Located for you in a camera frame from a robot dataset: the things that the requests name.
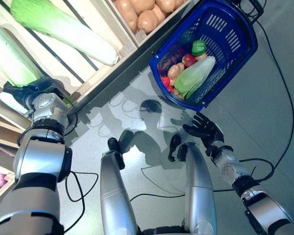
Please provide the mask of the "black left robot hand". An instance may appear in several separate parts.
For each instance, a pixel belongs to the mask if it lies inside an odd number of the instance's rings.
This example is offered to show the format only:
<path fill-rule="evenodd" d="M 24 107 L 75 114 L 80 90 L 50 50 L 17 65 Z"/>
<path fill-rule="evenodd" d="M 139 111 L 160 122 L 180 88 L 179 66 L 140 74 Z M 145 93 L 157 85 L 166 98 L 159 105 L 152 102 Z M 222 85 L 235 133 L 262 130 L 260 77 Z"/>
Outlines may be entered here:
<path fill-rule="evenodd" d="M 3 92 L 11 94 L 26 109 L 32 108 L 33 100 L 40 94 L 55 93 L 60 99 L 70 96 L 63 83 L 51 77 L 43 77 L 23 86 L 13 86 L 10 82 L 6 82 Z"/>

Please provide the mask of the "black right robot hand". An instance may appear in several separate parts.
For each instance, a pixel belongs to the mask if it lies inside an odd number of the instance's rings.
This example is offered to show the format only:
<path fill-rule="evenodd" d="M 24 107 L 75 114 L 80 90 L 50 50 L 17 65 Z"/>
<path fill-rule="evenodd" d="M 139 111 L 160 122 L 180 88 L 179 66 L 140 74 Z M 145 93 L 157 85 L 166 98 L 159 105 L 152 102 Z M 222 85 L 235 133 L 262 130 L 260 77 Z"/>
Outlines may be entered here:
<path fill-rule="evenodd" d="M 192 125 L 183 124 L 182 127 L 189 135 L 200 138 L 206 148 L 215 141 L 224 142 L 222 130 L 201 112 L 193 116 Z"/>

